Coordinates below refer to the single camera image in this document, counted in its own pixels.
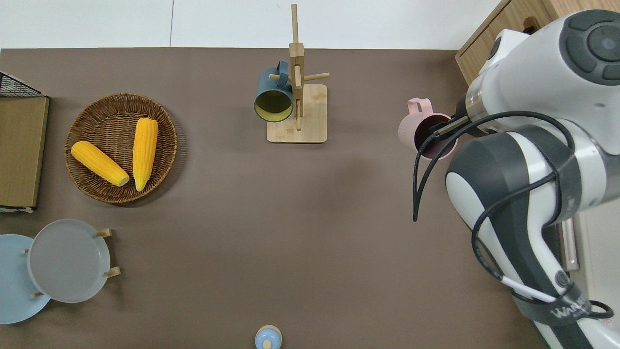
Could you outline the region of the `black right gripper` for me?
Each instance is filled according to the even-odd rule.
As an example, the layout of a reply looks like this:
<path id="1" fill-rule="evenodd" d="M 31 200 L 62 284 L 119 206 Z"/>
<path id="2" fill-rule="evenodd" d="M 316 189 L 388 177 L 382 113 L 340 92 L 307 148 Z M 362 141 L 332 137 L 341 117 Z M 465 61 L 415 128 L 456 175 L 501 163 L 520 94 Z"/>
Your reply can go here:
<path id="1" fill-rule="evenodd" d="M 449 121 L 439 122 L 438 124 L 428 128 L 428 131 L 431 133 L 434 141 L 445 141 L 445 139 L 451 137 L 459 130 L 467 128 L 472 124 L 473 122 L 469 118 L 469 114 L 466 109 L 465 99 L 459 99 L 456 104 L 455 113 Z M 478 128 L 478 126 L 468 128 L 467 133 L 473 137 L 485 136 L 485 132 Z"/>

